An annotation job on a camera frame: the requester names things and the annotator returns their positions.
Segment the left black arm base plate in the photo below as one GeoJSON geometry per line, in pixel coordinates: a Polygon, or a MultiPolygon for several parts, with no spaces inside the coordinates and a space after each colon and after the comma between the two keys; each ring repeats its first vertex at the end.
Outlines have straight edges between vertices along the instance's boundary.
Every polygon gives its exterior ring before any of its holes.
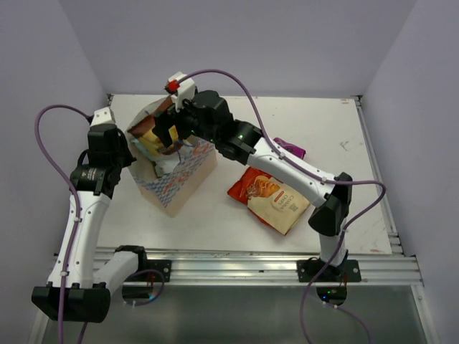
{"type": "Polygon", "coordinates": [[[146,258],[143,263],[144,269],[154,269],[160,272],[165,279],[165,283],[170,282],[172,272],[172,261],[164,256],[153,256],[152,254],[146,254],[146,258]]]}

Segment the purple snack packet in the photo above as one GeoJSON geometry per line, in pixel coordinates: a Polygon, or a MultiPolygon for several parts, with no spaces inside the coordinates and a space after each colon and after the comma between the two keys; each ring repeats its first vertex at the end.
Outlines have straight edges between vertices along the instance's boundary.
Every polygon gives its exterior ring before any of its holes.
{"type": "Polygon", "coordinates": [[[274,138],[273,140],[281,148],[287,150],[288,152],[292,153],[293,155],[295,155],[296,157],[298,157],[300,159],[304,159],[304,157],[306,155],[306,150],[305,149],[303,149],[301,147],[298,147],[298,146],[296,146],[296,145],[294,145],[292,143],[286,142],[281,138],[274,138]]]}

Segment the brown Chuba cassava chips bag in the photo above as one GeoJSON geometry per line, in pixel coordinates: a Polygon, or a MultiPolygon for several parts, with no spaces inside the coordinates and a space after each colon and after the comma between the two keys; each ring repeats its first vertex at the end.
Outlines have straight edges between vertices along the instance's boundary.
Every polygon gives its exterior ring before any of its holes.
{"type": "Polygon", "coordinates": [[[156,121],[155,119],[170,106],[174,106],[170,97],[161,98],[145,106],[135,117],[133,122],[128,126],[128,133],[133,136],[140,145],[145,148],[153,161],[158,160],[161,156],[170,156],[176,152],[175,143],[179,141],[179,135],[176,126],[172,125],[168,129],[170,144],[163,144],[160,138],[153,132],[156,121]]]}

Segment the light blue cassava chips bag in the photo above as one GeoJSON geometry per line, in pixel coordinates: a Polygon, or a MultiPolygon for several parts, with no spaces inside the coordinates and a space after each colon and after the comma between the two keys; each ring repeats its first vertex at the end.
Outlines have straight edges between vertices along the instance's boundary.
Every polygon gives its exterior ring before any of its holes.
{"type": "Polygon", "coordinates": [[[132,138],[131,144],[151,167],[155,179],[171,174],[181,163],[180,143],[167,148],[158,139],[132,138]]]}

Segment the blue patterned paper bag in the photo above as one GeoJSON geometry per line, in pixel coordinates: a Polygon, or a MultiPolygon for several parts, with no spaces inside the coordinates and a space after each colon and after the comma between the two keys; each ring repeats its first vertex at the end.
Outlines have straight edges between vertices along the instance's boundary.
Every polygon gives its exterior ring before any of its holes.
{"type": "Polygon", "coordinates": [[[180,140],[181,163],[174,171],[160,179],[155,179],[151,167],[147,166],[140,153],[131,144],[128,129],[125,131],[128,147],[136,158],[129,167],[142,197],[170,217],[181,210],[206,177],[217,166],[214,145],[200,138],[191,136],[180,140]]]}

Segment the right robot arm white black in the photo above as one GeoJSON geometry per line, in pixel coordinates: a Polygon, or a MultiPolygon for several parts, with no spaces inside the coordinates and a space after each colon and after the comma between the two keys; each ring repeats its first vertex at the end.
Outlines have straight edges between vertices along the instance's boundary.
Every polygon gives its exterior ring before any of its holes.
{"type": "Polygon", "coordinates": [[[179,139],[193,135],[212,143],[223,157],[266,172],[304,196],[315,208],[308,224],[319,235],[322,278],[333,282],[344,274],[344,225],[352,196],[348,174],[334,176],[289,153],[257,126],[235,119],[215,91],[198,92],[180,106],[167,105],[154,115],[152,131],[166,147],[173,143],[171,128],[176,128],[179,139]]]}

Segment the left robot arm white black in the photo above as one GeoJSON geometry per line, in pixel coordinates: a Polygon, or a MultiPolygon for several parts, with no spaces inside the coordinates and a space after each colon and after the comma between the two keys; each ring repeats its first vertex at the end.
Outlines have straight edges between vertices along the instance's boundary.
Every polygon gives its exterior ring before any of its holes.
{"type": "Polygon", "coordinates": [[[123,282],[144,280],[149,272],[145,249],[133,245],[119,246],[109,262],[94,269],[105,213],[122,169],[135,159],[114,124],[91,126],[87,141],[70,174],[70,211],[60,253],[46,285],[32,292],[32,302],[54,321],[101,323],[123,282]]]}

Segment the orange cream cassava chips bag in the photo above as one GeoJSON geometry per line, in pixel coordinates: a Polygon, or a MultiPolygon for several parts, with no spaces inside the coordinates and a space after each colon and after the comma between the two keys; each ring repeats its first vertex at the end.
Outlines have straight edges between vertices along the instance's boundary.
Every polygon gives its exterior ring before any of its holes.
{"type": "Polygon", "coordinates": [[[304,196],[270,174],[249,167],[227,195],[246,205],[259,221],[285,236],[311,205],[304,196]]]}

